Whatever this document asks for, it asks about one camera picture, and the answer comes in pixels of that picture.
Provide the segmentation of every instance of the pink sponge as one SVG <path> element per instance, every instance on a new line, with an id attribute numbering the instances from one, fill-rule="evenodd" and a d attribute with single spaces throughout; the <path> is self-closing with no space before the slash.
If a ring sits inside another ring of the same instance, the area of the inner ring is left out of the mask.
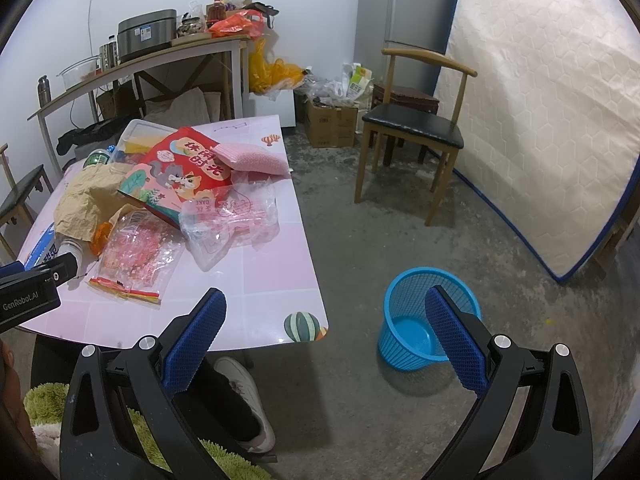
<path id="1" fill-rule="evenodd" d="M 272 175 L 289 173 L 289 163 L 284 156 L 268 152 L 262 146 L 228 142 L 217 145 L 213 152 L 222 162 L 236 171 L 258 171 Z"/>

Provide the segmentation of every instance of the blue trash basket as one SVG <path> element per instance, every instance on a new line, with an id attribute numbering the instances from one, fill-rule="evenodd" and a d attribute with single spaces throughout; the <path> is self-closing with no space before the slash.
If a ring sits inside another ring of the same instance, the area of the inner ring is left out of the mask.
<path id="1" fill-rule="evenodd" d="M 406 270 L 386 290 L 385 321 L 378 338 L 380 355 L 397 370 L 419 370 L 449 360 L 424 312 L 424 297 L 434 285 L 441 285 L 462 312 L 482 319 L 478 300 L 453 274 L 433 267 Z"/>

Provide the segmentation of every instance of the human hand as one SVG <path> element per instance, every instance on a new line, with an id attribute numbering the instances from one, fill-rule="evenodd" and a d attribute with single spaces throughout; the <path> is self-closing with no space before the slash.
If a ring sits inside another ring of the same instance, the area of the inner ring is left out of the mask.
<path id="1" fill-rule="evenodd" d="M 14 370 L 14 353 L 4 341 L 2 341 L 2 360 L 4 361 L 4 388 L 0 392 L 0 400 L 29 447 L 37 452 L 36 437 L 20 396 L 20 378 Z"/>

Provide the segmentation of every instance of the shoe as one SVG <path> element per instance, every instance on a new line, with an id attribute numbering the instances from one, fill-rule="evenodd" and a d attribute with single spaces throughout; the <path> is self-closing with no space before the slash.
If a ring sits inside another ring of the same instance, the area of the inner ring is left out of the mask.
<path id="1" fill-rule="evenodd" d="M 276 435 L 262 408 L 254 378 L 246 368 L 231 357 L 221 357 L 215 362 L 213 369 L 229 380 L 231 388 L 251 407 L 254 417 L 260 424 L 258 436 L 249 442 L 238 442 L 238 444 L 250 453 L 261 454 L 271 451 L 276 445 Z"/>

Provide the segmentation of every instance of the green fuzzy fabric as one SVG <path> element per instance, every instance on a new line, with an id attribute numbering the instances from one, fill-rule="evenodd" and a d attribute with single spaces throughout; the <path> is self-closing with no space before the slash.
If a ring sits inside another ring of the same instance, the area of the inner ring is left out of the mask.
<path id="1" fill-rule="evenodd" d="M 24 396 L 24 407 L 29 415 L 31 425 L 39 426 L 40 424 L 62 422 L 68 390 L 68 384 L 59 383 L 42 384 L 29 390 Z M 149 462 L 169 471 L 169 466 L 160 453 L 158 444 L 151 435 L 145 419 L 131 409 L 129 409 L 129 417 Z M 201 440 L 200 443 L 231 480 L 271 480 L 271 476 L 264 469 L 252 465 L 235 453 L 226 452 L 218 444 L 208 440 Z"/>

